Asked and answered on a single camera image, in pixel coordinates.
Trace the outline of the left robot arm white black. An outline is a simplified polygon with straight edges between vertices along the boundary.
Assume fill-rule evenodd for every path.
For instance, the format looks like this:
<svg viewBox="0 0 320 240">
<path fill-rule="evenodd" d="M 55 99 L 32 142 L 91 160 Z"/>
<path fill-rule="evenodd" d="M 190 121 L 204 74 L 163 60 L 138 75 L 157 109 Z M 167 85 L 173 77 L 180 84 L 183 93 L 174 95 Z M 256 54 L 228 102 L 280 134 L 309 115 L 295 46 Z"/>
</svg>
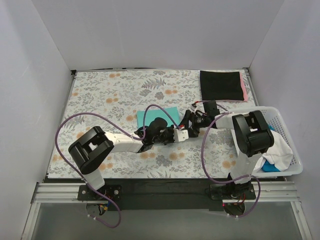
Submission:
<svg viewBox="0 0 320 240">
<path fill-rule="evenodd" d="M 131 136 L 120 133 L 105 132 L 94 126 L 68 148 L 85 181 L 96 191 L 105 185 L 99 170 L 100 165 L 109 154 L 143 153 L 154 145 L 174 143 L 177 128 L 167 126 L 167 122 L 157 117 L 145 128 L 141 127 Z"/>
</svg>

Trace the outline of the teal t shirt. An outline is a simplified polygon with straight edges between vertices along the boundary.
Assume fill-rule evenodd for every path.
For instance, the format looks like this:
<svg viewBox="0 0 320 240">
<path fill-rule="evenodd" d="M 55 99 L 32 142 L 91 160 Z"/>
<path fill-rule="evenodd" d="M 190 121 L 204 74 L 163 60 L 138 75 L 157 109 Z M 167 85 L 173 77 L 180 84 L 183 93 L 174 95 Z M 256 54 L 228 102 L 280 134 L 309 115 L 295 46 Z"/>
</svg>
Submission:
<svg viewBox="0 0 320 240">
<path fill-rule="evenodd" d="M 164 108 L 164 110 L 171 116 L 171 118 L 176 124 L 180 123 L 180 116 L 177 107 L 167 107 Z M 141 128 L 143 126 L 144 114 L 144 111 L 137 112 L 137 128 Z M 145 117 L 145 126 L 149 126 L 150 123 L 154 121 L 156 118 L 162 118 L 166 120 L 168 127 L 174 124 L 173 121 L 161 109 L 157 108 L 149 109 L 147 111 Z"/>
</svg>

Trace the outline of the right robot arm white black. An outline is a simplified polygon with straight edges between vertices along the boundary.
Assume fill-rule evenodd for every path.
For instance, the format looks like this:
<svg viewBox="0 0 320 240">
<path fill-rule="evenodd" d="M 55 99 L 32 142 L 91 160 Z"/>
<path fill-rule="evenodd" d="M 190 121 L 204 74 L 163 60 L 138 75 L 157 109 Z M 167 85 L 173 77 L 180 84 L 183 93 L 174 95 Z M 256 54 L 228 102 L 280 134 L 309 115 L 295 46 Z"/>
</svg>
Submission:
<svg viewBox="0 0 320 240">
<path fill-rule="evenodd" d="M 204 174 L 212 182 L 209 187 L 212 196 L 244 198 L 252 195 L 253 171 L 258 159 L 274 145 L 274 136 L 259 110 L 247 113 L 220 112 L 214 100 L 203 101 L 204 111 L 186 110 L 180 127 L 190 138 L 198 137 L 201 128 L 233 130 L 236 146 L 240 153 L 236 167 L 228 174 L 226 181 L 213 179 L 208 171 Z"/>
</svg>

